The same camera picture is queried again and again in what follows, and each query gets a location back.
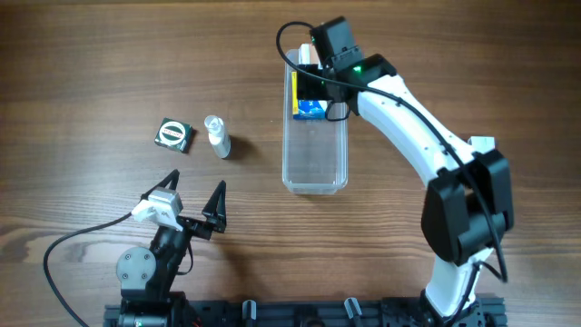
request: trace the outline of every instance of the white circle logo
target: white circle logo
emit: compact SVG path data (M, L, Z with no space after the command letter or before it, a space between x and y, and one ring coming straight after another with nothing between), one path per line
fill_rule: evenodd
M176 145L183 141L185 137L185 128L178 122L167 122L160 128L160 139L164 144Z

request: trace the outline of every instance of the black mounting base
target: black mounting base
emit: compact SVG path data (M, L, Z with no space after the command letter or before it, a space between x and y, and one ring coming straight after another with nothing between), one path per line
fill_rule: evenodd
M244 327L241 303L226 301L191 301L202 320L199 327ZM361 301L364 327L419 327L419 298L384 298ZM255 327L301 327L305 312L316 312L326 327L353 327L343 302L269 302L257 303ZM506 327L504 299L477 297L469 314L455 327ZM117 327L119 306L106 306L103 327Z

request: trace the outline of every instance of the white bottle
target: white bottle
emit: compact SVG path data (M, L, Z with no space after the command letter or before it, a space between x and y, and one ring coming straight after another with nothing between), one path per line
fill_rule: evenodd
M226 131L226 125L224 121L215 115L207 116L203 121L208 129L208 137L210 138L210 144L214 148L216 155L222 159L226 158L230 154L230 136L228 131Z

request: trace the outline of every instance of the wooden surface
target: wooden surface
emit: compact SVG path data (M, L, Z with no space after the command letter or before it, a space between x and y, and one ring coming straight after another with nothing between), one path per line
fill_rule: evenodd
M173 168L189 215L228 183L226 234L194 241L193 272L174 284L190 299L417 296L434 256L419 227L425 190L378 131L350 119L349 184L336 195L281 182L275 33L337 15L446 127L494 135L510 160L510 282L485 273L478 290L506 297L510 326L581 323L578 3L27 3L40 5L0 6L0 325L74 326L44 278L44 250L130 211ZM283 45L307 40L297 28ZM208 114L238 138L235 160L213 154ZM189 155L153 144L166 116L200 131ZM53 252L56 283L91 325L120 301L118 256L154 232L126 222Z

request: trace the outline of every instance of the wooden table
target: wooden table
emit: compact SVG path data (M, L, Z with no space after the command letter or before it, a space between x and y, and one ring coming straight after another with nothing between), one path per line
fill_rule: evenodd
M191 300L419 295L434 256L419 227L425 189L378 131L349 120L349 184L336 195L281 182L275 33L337 15L450 130L494 135L510 160L510 282L484 273L478 290L506 297L510 326L580 323L578 3L73 2L0 7L0 325L74 326L42 272L46 247L127 213L173 168L189 215L228 183L226 234L194 241L193 272L174 284ZM296 28L283 45L307 40ZM209 114L238 137L233 160L214 155ZM164 117L200 131L190 154L153 144ZM128 221L53 252L55 282L90 324L120 301L119 255L154 232Z

